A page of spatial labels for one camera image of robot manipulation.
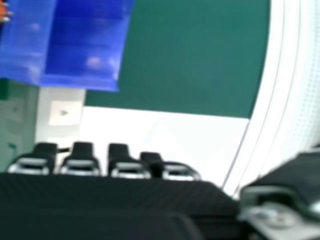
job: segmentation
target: green wall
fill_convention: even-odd
[[[87,106],[249,118],[264,67],[269,0],[137,0],[118,93]]]
[[[39,88],[0,78],[0,172],[35,143]]]

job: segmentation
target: light green surface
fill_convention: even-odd
[[[269,0],[137,0],[120,92],[85,104],[250,118],[269,18]]]
[[[39,88],[3,79],[0,86],[5,88],[0,91],[0,172],[3,172],[13,158],[34,147]]]

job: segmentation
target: blue bin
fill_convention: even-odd
[[[9,0],[0,77],[117,91],[133,0]]]

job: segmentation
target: blue plastic container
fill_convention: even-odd
[[[9,0],[0,77],[46,87],[118,90],[133,0]]]

